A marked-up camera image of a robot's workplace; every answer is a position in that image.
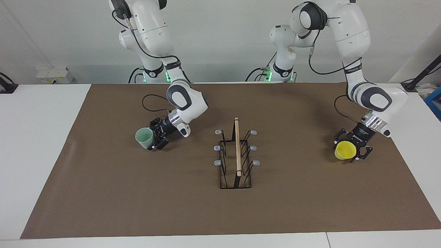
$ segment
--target wooden dowel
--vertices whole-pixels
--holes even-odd
[[[236,132],[236,165],[237,165],[237,176],[242,176],[242,163],[241,163],[241,153],[240,153],[240,135],[239,135],[239,118],[234,119],[235,132]]]

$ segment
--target black strap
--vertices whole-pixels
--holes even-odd
[[[286,78],[286,77],[289,76],[289,74],[291,74],[292,69],[294,68],[294,66],[291,69],[289,69],[289,70],[284,70],[284,69],[278,68],[276,63],[274,63],[273,68],[274,68],[274,71],[277,72],[278,74],[280,74],[280,76],[282,78]]]
[[[149,75],[149,77],[151,77],[151,78],[153,78],[153,79],[154,79],[154,78],[157,78],[158,75],[159,75],[163,70],[164,70],[164,64],[163,64],[163,63],[161,63],[161,66],[160,66],[158,69],[153,70],[153,71],[144,68],[144,72],[145,72],[147,75]]]
[[[174,68],[178,68],[178,67],[180,67],[180,66],[181,66],[181,61],[178,60],[178,61],[176,61],[175,63],[167,64],[167,65],[165,66],[165,69],[166,69],[167,71],[169,71],[169,70],[172,70],[172,69],[174,69]]]
[[[345,74],[351,74],[351,73],[354,73],[354,72],[356,72],[356,71],[361,70],[362,68],[363,68],[363,64],[360,63],[360,65],[358,65],[358,66],[356,66],[356,67],[354,67],[354,68],[351,68],[351,69],[345,69],[345,70],[344,70],[344,73],[345,73]]]

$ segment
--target brown mat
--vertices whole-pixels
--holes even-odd
[[[195,87],[209,110],[189,138],[150,152],[135,132],[164,113],[141,98],[167,85],[93,85],[21,238],[441,229],[391,139],[376,135],[365,161],[334,157],[333,136],[355,126],[333,109],[345,84]],[[221,190],[214,131],[230,136],[236,116],[242,131],[258,131],[251,156],[262,165],[252,189]]]

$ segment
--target black stand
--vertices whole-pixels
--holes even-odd
[[[0,94],[12,94],[15,89],[19,86],[15,83],[7,83],[3,78],[0,77],[0,85],[4,88],[4,90],[0,91]]]
[[[215,151],[219,152],[219,160],[214,162],[214,165],[219,167],[219,187],[220,189],[244,189],[251,188],[251,170],[255,165],[260,165],[260,161],[258,160],[250,160],[250,152],[255,151],[257,148],[255,146],[250,146],[248,144],[248,138],[251,135],[257,135],[257,132],[254,130],[249,130],[245,135],[244,139],[239,141],[236,140],[235,135],[235,125],[233,126],[233,134],[231,140],[225,140],[225,135],[223,130],[216,130],[217,135],[222,135],[222,140],[219,141],[219,145],[214,147]],[[228,172],[227,172],[227,145],[230,143],[235,144],[236,142],[240,142],[240,154],[236,154],[236,156],[240,156],[243,163],[241,170],[237,170],[234,177],[234,184],[231,185],[227,182]]]
[[[412,82],[410,83],[401,83],[401,85],[403,86],[403,88],[407,91],[407,92],[417,92],[415,90],[416,85],[423,79],[425,78],[427,75],[430,74],[430,72],[432,72],[435,67],[437,65],[439,65],[441,63],[441,55],[438,56],[438,58],[436,58],[426,69],[424,69],[424,71],[422,71]]]

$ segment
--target yellow cup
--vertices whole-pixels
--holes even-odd
[[[350,159],[357,154],[357,148],[349,141],[342,141],[337,144],[334,154],[340,160]]]

